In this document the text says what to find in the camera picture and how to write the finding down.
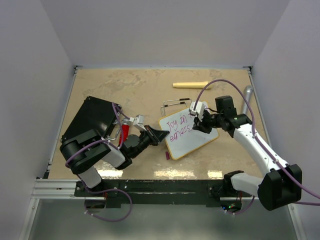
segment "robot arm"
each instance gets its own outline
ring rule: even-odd
[[[243,171],[235,171],[224,176],[223,188],[226,192],[243,191],[259,197],[261,204],[269,211],[301,199],[301,188],[295,185],[270,158],[257,142],[255,136],[276,157],[278,162],[298,181],[302,182],[302,171],[298,165],[289,165],[279,157],[255,130],[245,114],[237,114],[230,96],[215,99],[217,113],[210,114],[202,102],[190,106],[189,112],[194,118],[194,130],[210,133],[212,128],[222,128],[240,143],[256,162],[263,179],[250,176]]]
[[[105,189],[102,178],[94,164],[102,160],[111,164],[117,170],[125,169],[132,164],[132,159],[149,145],[157,146],[169,134],[169,131],[156,130],[149,125],[143,125],[144,117],[142,115],[132,118],[131,122],[133,122],[134,127],[139,129],[140,136],[129,135],[121,148],[114,148],[107,144],[108,141],[94,129],[62,141],[60,151],[64,159],[69,162],[67,167],[84,181],[93,192]],[[83,147],[86,149],[77,154]]]

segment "tabletop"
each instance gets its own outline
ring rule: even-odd
[[[160,129],[158,120],[162,117],[160,107],[163,101],[180,98],[196,100],[200,89],[173,88],[177,82],[204,82],[227,79],[241,91],[251,85],[245,69],[122,69],[100,68],[79,69],[76,73],[70,99],[63,119],[59,138],[66,131],[87,96],[93,96],[120,104],[123,112],[130,117],[144,115],[144,124]],[[214,83],[204,91],[201,101],[215,108],[215,98],[230,95],[238,113],[243,100],[239,93],[226,82]],[[256,129],[266,140],[260,112],[254,95],[251,97]],[[166,114],[181,109],[181,105],[166,108]],[[261,177],[258,166],[245,149],[222,129],[219,138],[187,154],[178,160],[167,160],[165,141],[158,146],[149,146],[132,165],[116,170],[107,162],[99,161],[94,166],[103,179],[222,179],[223,175],[235,170]],[[134,127],[129,134],[139,135]],[[65,159],[59,151],[58,141],[52,159],[49,179],[76,179],[65,167]]]

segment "white wall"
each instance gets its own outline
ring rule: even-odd
[[[72,64],[40,1],[0,1],[0,239],[19,237],[71,80]]]
[[[270,141],[303,184],[320,193],[320,2],[291,0],[253,67]],[[320,202],[303,192],[303,200]],[[300,206],[309,240],[319,239],[320,208]]]
[[[71,61],[252,66],[289,0],[41,0]]]

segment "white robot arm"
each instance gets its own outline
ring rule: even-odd
[[[301,199],[301,188],[286,176],[281,168],[270,158],[257,139],[277,159],[299,183],[302,182],[302,171],[296,165],[289,165],[279,157],[263,140],[257,130],[252,129],[252,122],[245,114],[237,114],[230,96],[215,99],[217,113],[210,114],[204,103],[192,102],[189,112],[194,118],[194,130],[210,133],[212,128],[222,128],[240,143],[255,161],[264,178],[250,176],[242,171],[226,174],[223,186],[227,191],[243,191],[255,197],[267,210],[273,210]]]

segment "yellow wooden stick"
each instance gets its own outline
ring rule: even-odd
[[[202,82],[175,82],[173,84],[174,88],[178,89],[203,89],[205,85],[208,84],[208,81]]]

